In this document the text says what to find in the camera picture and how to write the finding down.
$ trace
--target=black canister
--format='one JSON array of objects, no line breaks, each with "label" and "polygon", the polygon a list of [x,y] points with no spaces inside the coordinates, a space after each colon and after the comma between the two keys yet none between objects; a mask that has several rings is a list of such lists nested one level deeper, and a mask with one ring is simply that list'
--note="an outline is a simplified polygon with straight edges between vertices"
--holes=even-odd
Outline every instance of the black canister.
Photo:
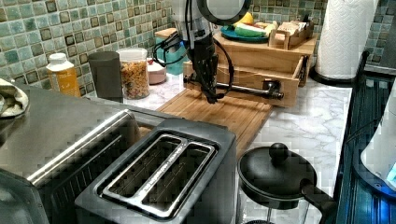
[{"label": "black canister", "polygon": [[120,55],[114,51],[95,52],[88,56],[88,62],[97,96],[122,103]]}]

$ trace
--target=white bottle cap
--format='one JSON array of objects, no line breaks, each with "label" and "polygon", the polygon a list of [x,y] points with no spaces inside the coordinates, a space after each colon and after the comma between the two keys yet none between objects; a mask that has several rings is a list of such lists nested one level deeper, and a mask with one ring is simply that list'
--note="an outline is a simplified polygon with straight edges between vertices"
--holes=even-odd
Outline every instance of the white bottle cap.
[{"label": "white bottle cap", "polygon": [[66,54],[64,53],[54,53],[49,56],[49,62],[53,64],[60,64],[66,61]]}]

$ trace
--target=white marble countertop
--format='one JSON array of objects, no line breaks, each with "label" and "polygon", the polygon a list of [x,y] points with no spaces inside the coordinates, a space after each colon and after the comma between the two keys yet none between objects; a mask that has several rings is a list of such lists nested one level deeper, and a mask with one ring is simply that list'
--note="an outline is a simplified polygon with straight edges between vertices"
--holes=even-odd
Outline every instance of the white marble countertop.
[{"label": "white marble countertop", "polygon": [[[150,86],[150,95],[141,100],[124,100],[155,110],[179,92],[183,91],[182,76],[167,75],[160,85]],[[308,79],[299,88],[295,107],[274,106],[270,118],[248,147],[271,146],[275,142],[285,144],[291,151],[306,158],[317,171],[317,186],[333,195],[341,147],[347,123],[347,111],[351,89],[335,88]],[[254,203],[242,193],[243,215],[238,223],[253,219],[266,219],[267,209]],[[271,222],[276,224],[301,223],[296,221],[304,214],[306,203],[288,211],[273,210]],[[321,214],[310,205],[305,223],[319,223]]]}]

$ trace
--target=lid knob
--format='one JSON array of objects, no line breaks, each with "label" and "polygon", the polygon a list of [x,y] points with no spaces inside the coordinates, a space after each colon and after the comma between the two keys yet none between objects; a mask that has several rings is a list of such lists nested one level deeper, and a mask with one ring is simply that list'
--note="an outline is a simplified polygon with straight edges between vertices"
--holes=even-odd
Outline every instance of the lid knob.
[{"label": "lid knob", "polygon": [[273,143],[270,146],[269,154],[273,165],[282,164],[290,155],[288,147],[283,143]]}]

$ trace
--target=pot lid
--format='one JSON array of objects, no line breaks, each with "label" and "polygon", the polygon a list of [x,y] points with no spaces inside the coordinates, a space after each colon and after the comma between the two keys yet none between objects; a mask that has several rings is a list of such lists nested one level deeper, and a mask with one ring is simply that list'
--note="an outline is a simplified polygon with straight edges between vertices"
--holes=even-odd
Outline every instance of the pot lid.
[{"label": "pot lid", "polygon": [[302,197],[300,182],[317,184],[314,167],[281,143],[247,151],[238,162],[238,174],[255,192],[278,199]]}]

